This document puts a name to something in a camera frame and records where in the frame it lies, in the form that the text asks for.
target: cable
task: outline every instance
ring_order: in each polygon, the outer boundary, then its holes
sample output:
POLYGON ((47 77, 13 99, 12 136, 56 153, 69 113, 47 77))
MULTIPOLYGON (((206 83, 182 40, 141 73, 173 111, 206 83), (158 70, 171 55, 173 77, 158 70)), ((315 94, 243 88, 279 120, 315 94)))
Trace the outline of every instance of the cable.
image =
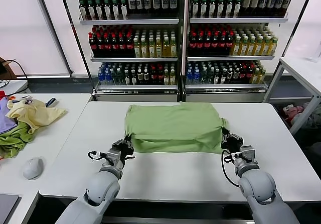
POLYGON ((224 153, 225 153, 225 152, 228 153, 228 154, 231 154, 231 153, 229 153, 227 150, 223 150, 222 155, 221 155, 221 164, 222 164, 222 169, 223 169, 223 173, 224 173, 224 175, 225 175, 225 178, 226 178, 232 185, 240 188, 239 185, 235 184, 232 180, 230 180, 230 178, 227 176, 227 174, 226 174, 226 172, 225 172, 224 162, 223 162, 223 157, 224 157, 224 153))
POLYGON ((7 96, 12 96, 12 95, 15 95, 15 94, 17 94, 17 93, 21 93, 21 92, 26 91, 26 90, 29 88, 29 80, 28 80, 28 77, 27 77, 24 69, 23 69, 22 66, 20 65, 20 63, 17 62, 15 59, 14 59, 14 60, 3 61, 3 62, 10 62, 10 63, 11 63, 11 62, 15 62, 16 64, 18 64, 19 67, 20 67, 20 69, 21 69, 21 71, 24 73, 24 76, 25 76, 26 80, 27 80, 27 87, 25 87, 24 89, 22 89, 22 90, 20 90, 20 91, 17 91, 17 92, 8 94, 7 96))

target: green cloth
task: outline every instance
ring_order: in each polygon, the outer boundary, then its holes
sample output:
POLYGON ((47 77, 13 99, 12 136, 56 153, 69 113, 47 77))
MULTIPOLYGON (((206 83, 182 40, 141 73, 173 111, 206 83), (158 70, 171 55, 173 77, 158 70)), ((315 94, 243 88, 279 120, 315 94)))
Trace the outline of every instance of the green cloth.
POLYGON ((125 119, 125 133, 137 152, 221 153, 221 127, 227 121, 210 103, 131 105, 125 119))
POLYGON ((33 139, 33 135, 28 133, 29 129, 30 126, 26 123, 18 122, 17 127, 0 134, 0 156, 3 158, 16 156, 18 151, 33 139))

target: computer mouse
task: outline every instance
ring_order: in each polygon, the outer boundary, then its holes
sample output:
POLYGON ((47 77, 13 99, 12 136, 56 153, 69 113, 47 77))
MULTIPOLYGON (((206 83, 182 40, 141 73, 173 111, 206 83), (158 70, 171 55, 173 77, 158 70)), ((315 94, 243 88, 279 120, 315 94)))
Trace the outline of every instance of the computer mouse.
POLYGON ((39 157, 29 160, 24 167, 24 177, 28 180, 35 179, 40 176, 44 170, 43 160, 39 157))

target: yellow cloth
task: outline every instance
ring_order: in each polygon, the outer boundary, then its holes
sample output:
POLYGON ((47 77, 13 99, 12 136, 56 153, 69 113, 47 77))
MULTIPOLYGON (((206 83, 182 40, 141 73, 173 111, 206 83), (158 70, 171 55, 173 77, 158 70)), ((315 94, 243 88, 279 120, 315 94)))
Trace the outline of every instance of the yellow cloth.
POLYGON ((24 99, 17 103, 13 103, 12 100, 8 101, 7 107, 10 111, 6 116, 10 119, 17 118, 20 122, 25 122, 30 126, 29 134, 41 126, 47 126, 51 124, 58 117, 63 115, 66 110, 56 107, 46 107, 46 105, 36 99, 24 99))

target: white table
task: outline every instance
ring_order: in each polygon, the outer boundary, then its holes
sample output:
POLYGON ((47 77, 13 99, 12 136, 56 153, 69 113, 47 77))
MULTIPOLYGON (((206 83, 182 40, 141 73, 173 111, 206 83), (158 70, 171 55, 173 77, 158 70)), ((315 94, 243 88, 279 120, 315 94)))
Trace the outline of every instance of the white table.
MULTIPOLYGON (((10 80, 9 84, 3 88, 0 88, 0 91, 5 91, 6 95, 21 91, 28 86, 27 80, 10 80)), ((24 92, 31 93, 29 88, 24 92)))
MULTIPOLYGON (((26 94, 15 94, 22 97, 26 94)), ((26 144, 14 158, 0 160, 0 193, 17 194, 22 199, 10 218, 9 224, 25 223, 28 221, 37 200, 41 182, 49 174, 60 149, 65 143, 79 116, 84 110, 91 94, 30 94, 35 99, 47 102, 56 98, 59 102, 56 107, 64 108, 68 112, 60 119, 47 127, 36 131, 36 137, 26 144), (44 172, 36 180, 27 180, 23 177, 22 169, 25 163, 33 157, 43 157, 44 172)))
POLYGON ((313 95, 308 106, 290 128, 290 132, 294 135, 321 102, 321 64, 298 57, 280 58, 275 75, 271 81, 268 91, 265 94, 263 102, 268 102, 271 98, 272 91, 280 80, 284 70, 288 71, 290 75, 292 75, 313 95))
MULTIPOLYGON (((39 193, 77 197, 103 160, 92 162, 87 153, 106 152, 124 137, 124 118, 130 102, 90 102, 64 144, 39 193)), ((137 105, 178 103, 139 102, 137 105)), ((321 181, 274 108, 267 103, 215 103, 230 130, 256 149, 261 169, 275 179, 284 201, 320 201, 321 181)), ((224 177, 220 155, 210 153, 135 153, 126 162, 119 199, 231 202, 246 201, 224 177)), ((226 164, 237 182, 234 165, 226 164)))

